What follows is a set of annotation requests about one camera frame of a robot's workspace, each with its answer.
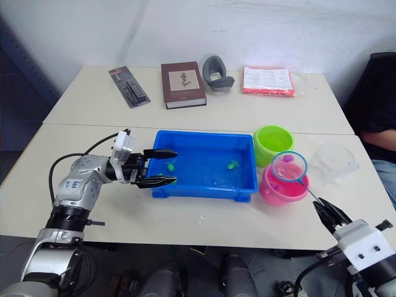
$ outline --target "green bucket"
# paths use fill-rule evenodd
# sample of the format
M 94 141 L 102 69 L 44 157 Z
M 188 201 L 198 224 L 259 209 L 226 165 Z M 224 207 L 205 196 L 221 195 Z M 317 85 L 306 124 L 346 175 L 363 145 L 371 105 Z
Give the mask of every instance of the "green bucket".
M 294 146 L 293 136 L 279 126 L 263 126 L 253 136 L 256 164 L 261 167 L 270 165 L 272 159 Z

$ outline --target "white wall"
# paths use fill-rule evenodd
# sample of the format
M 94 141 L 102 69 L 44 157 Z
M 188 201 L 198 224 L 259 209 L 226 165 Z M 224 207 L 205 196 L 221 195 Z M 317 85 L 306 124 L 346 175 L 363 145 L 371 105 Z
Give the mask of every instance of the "white wall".
M 65 90 L 82 64 L 159 66 L 216 53 L 228 69 L 323 72 L 343 102 L 370 53 L 396 51 L 394 0 L 0 0 L 1 16 Z

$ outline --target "clear plastic cup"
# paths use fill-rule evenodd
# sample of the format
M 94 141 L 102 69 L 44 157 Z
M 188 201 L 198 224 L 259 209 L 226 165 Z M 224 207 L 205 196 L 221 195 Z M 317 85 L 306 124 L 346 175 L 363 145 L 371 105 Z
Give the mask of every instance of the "clear plastic cup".
M 308 161 L 308 173 L 314 187 L 325 186 L 335 179 L 344 178 L 359 168 L 353 154 L 340 144 L 324 144 Z

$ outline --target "brown book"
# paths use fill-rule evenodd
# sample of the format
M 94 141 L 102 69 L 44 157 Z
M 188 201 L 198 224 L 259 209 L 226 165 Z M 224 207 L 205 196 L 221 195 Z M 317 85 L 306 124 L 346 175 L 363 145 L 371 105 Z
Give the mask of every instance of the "brown book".
M 197 62 L 162 64 L 161 74 L 166 109 L 206 105 Z

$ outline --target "black shirt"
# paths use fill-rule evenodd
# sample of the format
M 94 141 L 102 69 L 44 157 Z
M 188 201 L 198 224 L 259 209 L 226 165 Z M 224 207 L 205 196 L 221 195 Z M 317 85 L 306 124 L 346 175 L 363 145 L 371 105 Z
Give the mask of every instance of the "black shirt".
M 363 130 L 382 132 L 388 129 L 396 129 L 396 75 L 392 75 L 378 86 L 377 98 L 375 99 L 376 102 L 368 113 Z M 363 144 L 370 159 L 385 160 L 396 164 L 396 152 L 373 144 Z

